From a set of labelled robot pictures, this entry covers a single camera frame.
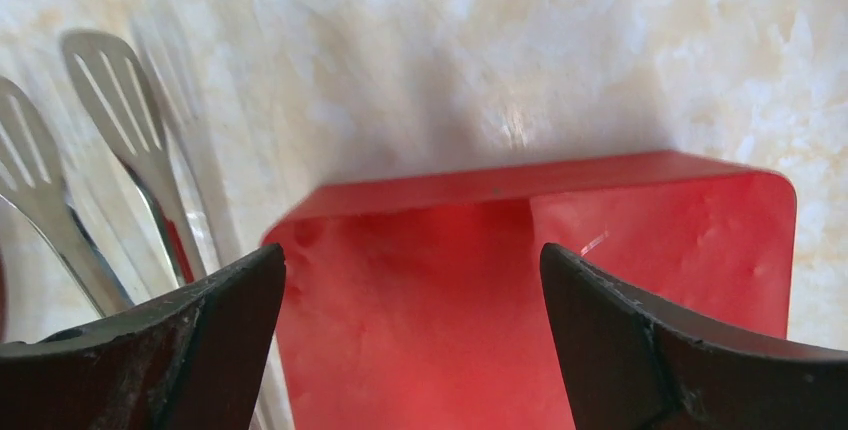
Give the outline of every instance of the metal handle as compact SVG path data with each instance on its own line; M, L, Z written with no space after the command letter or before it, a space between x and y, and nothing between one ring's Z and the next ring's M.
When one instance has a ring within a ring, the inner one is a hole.
M192 234L191 225L188 223L176 181L160 174L163 178L151 182L158 184L157 189L153 190L138 177L132 168L128 165L124 168L130 174L156 222L156 230L165 247L177 286L182 287L186 283L205 277L207 272L200 256L200 249Z
M50 208L50 203L45 202L44 213L50 218L28 216L30 223L44 236L97 313L107 317L132 307L132 299L73 208ZM36 225L35 220L48 221L50 226Z

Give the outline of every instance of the slotted spatula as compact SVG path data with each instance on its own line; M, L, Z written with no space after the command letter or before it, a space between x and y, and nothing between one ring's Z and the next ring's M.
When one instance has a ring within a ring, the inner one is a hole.
M82 106L156 219L177 285L204 277L159 108L135 53L114 35L75 30L63 36L62 54Z
M0 77L0 195L47 241L101 316L133 306L73 208L59 148L35 105Z

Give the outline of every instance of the red plastic surface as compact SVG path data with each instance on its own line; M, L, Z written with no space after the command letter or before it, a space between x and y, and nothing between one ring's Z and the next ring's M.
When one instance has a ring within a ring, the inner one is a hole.
M794 221L783 177L676 152L321 189L265 238L289 267L277 336L295 424L573 428L544 243L783 337Z

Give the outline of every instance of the red plastic holder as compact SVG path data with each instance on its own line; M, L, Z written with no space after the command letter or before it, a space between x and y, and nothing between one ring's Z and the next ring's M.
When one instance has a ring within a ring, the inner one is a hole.
M289 269L277 337L295 424L573 428L544 243L785 337L794 227L784 177L672 151L319 189L265 238Z

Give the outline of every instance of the marble countertop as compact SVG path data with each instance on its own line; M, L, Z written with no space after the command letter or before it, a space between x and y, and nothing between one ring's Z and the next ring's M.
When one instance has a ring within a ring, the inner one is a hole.
M71 90L75 27L155 64L213 203L175 156L210 267L322 183L674 148L792 180L790 338L848 348L848 0L0 0L0 74L49 118L132 275L165 265ZM0 218L7 338L95 318L26 220Z

